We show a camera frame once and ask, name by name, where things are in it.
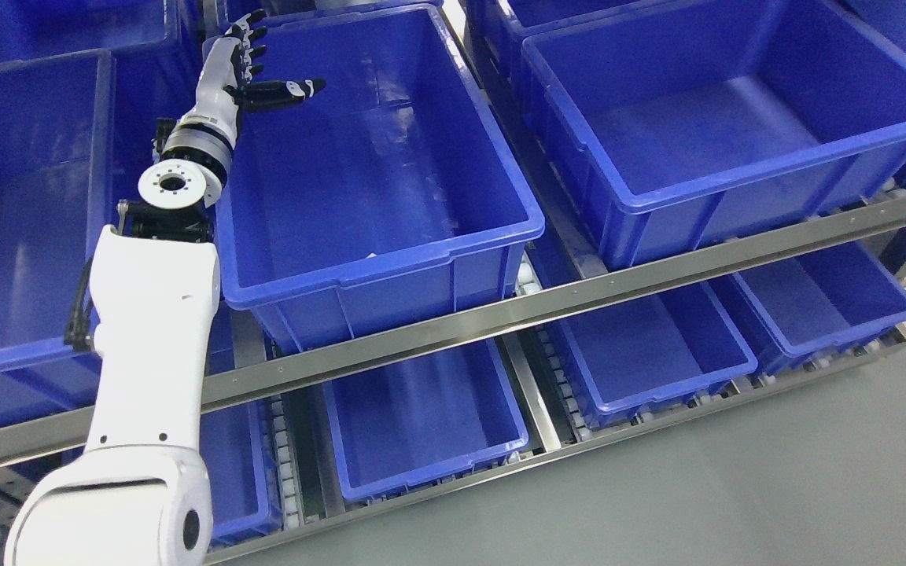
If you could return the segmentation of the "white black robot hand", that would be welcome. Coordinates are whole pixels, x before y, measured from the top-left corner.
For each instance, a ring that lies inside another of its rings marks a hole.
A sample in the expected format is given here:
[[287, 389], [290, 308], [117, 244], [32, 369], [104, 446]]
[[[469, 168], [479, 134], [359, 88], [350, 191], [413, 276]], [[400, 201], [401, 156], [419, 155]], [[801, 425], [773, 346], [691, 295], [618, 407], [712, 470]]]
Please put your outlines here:
[[195, 104], [179, 119], [179, 126], [201, 125], [234, 142], [240, 112], [291, 108], [325, 89], [321, 78], [255, 81], [263, 71], [255, 60], [267, 51], [260, 43], [267, 34], [266, 26], [260, 25], [266, 15], [263, 9], [249, 12], [215, 37], [199, 75]]

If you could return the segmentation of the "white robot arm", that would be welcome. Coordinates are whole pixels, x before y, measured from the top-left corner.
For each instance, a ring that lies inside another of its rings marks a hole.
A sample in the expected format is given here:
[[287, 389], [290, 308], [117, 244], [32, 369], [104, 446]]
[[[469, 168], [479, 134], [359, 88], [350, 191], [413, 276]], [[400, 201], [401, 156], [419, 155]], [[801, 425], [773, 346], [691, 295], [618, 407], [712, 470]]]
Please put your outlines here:
[[86, 447], [21, 506], [6, 565], [201, 565], [211, 545], [199, 415], [219, 258], [126, 235], [137, 216], [105, 226], [87, 276], [101, 376]]

